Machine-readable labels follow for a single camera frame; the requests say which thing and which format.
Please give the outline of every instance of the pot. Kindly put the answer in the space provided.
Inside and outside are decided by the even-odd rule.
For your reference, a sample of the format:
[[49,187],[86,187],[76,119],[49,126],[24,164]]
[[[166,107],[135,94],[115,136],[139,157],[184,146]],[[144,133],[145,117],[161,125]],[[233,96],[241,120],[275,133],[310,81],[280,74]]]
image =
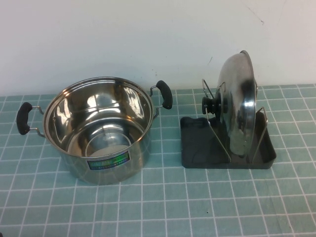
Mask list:
[[[153,89],[163,97],[154,110]],[[17,114],[21,135],[36,130],[59,151],[69,171],[89,183],[105,185],[137,173],[150,154],[150,128],[159,108],[172,108],[168,85],[158,81],[148,95],[139,85],[122,78],[99,77],[75,83],[47,106],[25,102]],[[28,113],[43,114],[43,133],[27,124]]]

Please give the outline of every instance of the table surface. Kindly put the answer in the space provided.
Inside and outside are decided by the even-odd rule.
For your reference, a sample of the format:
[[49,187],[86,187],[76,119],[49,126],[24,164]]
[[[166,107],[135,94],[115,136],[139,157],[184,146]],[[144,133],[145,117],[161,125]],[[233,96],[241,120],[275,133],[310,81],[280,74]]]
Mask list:
[[[77,180],[45,139],[18,134],[22,102],[44,109],[54,95],[0,97],[3,236],[316,236],[316,86],[259,87],[277,154],[268,170],[184,169],[179,121],[204,117],[204,94],[172,92],[173,108],[152,125],[146,166],[109,186]],[[161,104],[158,92],[153,102]],[[29,120],[42,130],[38,111]]]

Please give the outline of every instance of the pot lid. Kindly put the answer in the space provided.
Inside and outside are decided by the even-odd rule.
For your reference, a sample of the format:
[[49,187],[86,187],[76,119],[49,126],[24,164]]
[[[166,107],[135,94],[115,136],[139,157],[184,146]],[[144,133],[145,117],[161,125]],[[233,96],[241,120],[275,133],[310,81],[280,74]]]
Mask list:
[[257,90],[250,57],[242,51],[224,63],[215,98],[203,99],[202,109],[207,108],[219,121],[222,144],[240,157],[248,154],[252,144]]

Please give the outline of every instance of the pot bottom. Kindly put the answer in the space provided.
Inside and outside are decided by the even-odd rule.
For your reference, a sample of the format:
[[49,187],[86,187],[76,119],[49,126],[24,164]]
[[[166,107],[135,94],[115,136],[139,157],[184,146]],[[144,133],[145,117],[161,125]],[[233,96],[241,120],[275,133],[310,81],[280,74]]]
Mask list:
[[139,141],[127,133],[128,129],[101,129],[95,133],[90,141],[85,142],[83,149],[79,149],[79,141],[84,136],[74,137],[69,145],[69,153],[81,152],[91,158],[119,152],[130,146],[118,156],[102,159],[74,157],[61,153],[69,171],[77,178],[97,185],[115,184],[126,180],[138,173],[148,160],[150,154],[150,130]]

